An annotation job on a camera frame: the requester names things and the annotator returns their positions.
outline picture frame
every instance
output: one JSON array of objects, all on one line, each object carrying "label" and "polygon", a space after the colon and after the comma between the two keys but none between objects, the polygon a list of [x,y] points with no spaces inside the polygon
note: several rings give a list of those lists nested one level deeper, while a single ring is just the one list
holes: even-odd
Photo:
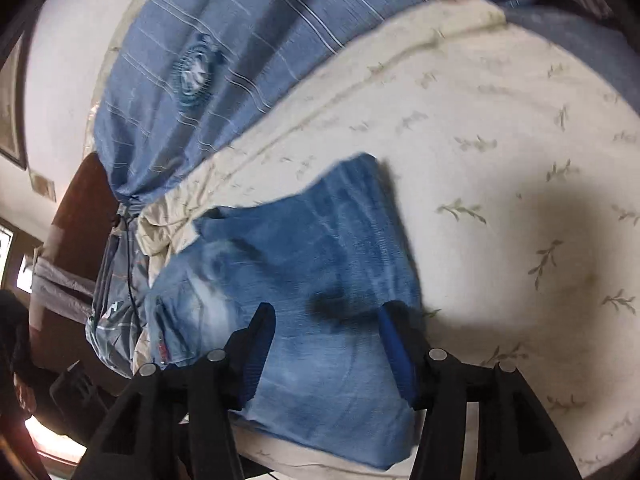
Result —
[{"label": "picture frame", "polygon": [[28,167],[24,142],[24,81],[34,20],[0,68],[0,155],[22,170]]}]

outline person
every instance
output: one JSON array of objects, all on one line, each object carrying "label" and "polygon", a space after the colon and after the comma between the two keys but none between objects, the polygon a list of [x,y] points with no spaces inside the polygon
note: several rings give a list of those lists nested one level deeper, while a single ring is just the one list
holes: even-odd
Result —
[{"label": "person", "polygon": [[58,374],[33,363],[29,311],[9,290],[0,290],[0,360],[9,372],[2,380],[13,382],[25,420],[33,415],[51,431],[68,434],[65,418],[49,394]]}]

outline mattress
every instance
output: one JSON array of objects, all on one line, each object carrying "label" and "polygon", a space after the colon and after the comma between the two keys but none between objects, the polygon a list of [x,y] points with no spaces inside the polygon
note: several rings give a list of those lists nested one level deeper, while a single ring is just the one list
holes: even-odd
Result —
[{"label": "mattress", "polygon": [[[147,206],[138,241],[153,275],[211,207],[270,202],[373,154],[393,183],[431,344],[476,365],[513,360],[586,476],[640,434],[638,132],[624,95],[564,48],[485,1],[440,0],[316,69]],[[471,405],[463,478],[477,424]],[[383,473],[234,431],[243,454],[299,479],[405,478],[413,461]]]}]

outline denim fabric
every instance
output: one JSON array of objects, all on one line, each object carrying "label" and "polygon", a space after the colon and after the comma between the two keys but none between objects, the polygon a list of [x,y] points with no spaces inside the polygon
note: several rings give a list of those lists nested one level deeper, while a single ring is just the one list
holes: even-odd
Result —
[{"label": "denim fabric", "polygon": [[349,41],[426,1],[149,0],[95,120],[114,194],[153,202]]},{"label": "denim fabric", "polygon": [[419,311],[418,280],[376,159],[340,163],[311,188],[254,208],[220,207],[145,301],[157,364],[194,362],[248,325],[261,301],[276,332],[241,412],[261,429],[378,468],[409,456],[414,414],[400,398],[377,309]]}]

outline white wall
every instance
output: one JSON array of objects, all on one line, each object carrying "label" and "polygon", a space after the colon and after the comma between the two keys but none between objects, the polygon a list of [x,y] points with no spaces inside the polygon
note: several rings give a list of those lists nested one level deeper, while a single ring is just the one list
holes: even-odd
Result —
[{"label": "white wall", "polygon": [[[58,202],[82,160],[91,97],[111,37],[131,0],[47,0],[36,25],[25,88],[29,165],[56,184]],[[44,240],[57,205],[0,157],[0,216]]]}]

